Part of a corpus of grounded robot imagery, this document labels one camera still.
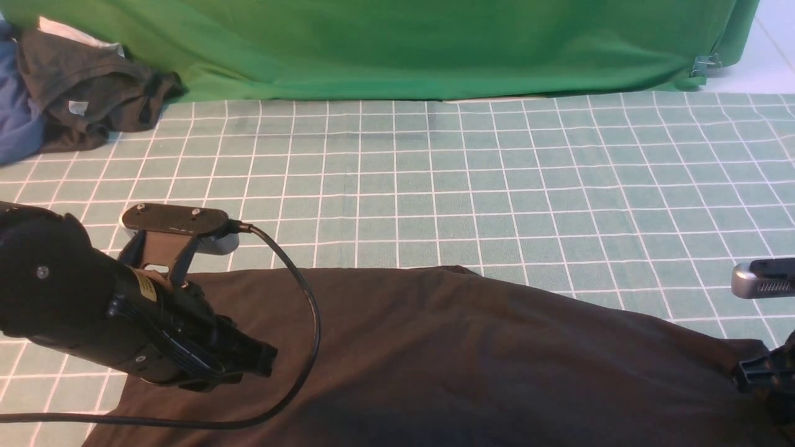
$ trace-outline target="clothing pile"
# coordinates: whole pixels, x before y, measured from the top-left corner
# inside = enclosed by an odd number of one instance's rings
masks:
[[[15,35],[0,15],[0,166],[151,130],[184,93],[176,73],[127,58],[119,43],[45,17]]]

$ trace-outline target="white floor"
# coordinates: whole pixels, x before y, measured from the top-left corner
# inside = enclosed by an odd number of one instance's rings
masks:
[[[704,90],[795,93],[795,0],[761,0],[743,58]]]

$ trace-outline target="metal clip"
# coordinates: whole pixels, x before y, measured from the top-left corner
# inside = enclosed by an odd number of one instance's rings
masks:
[[[693,62],[690,77],[706,76],[709,70],[721,68],[723,68],[723,62],[720,61],[720,55],[717,52],[709,56],[698,56]]]

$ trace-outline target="black cable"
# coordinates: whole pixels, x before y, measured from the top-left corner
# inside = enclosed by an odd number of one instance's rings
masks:
[[[104,424],[112,426],[148,426],[148,427],[163,427],[174,429],[191,429],[191,430],[239,430],[247,427],[256,426],[261,424],[273,416],[281,413],[290,402],[296,397],[298,392],[304,386],[309,373],[317,359],[317,352],[320,349],[320,315],[317,310],[317,302],[315,296],[312,294],[312,289],[304,279],[304,275],[298,270],[298,267],[293,264],[293,261],[287,256],[284,250],[278,246],[270,236],[263,230],[251,225],[249,223],[242,223],[234,221],[235,232],[250,233],[262,239],[276,256],[287,266],[287,270],[301,286],[304,291],[309,308],[312,311],[312,323],[314,324],[314,340],[312,341],[312,350],[310,351],[304,366],[301,368],[301,373],[298,375],[293,386],[287,391],[285,397],[281,398],[270,410],[262,413],[253,418],[243,419],[240,421],[229,422],[214,422],[214,421],[181,421],[176,419],[160,419],[160,418],[139,418],[132,416],[106,416],[106,415],[92,415],[92,414],[76,414],[76,413],[18,413],[18,414],[0,414],[0,423],[20,423],[20,422],[82,422],[87,424]]]

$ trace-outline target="black t-shirt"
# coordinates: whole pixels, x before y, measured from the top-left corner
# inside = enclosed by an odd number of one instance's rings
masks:
[[[730,371],[767,352],[460,268],[306,270],[323,318],[304,389],[231,432],[99,426],[84,447],[789,445]],[[216,312],[279,348],[273,377],[209,394],[128,379],[112,413],[229,421],[272,406],[311,344],[286,270],[201,274]]]

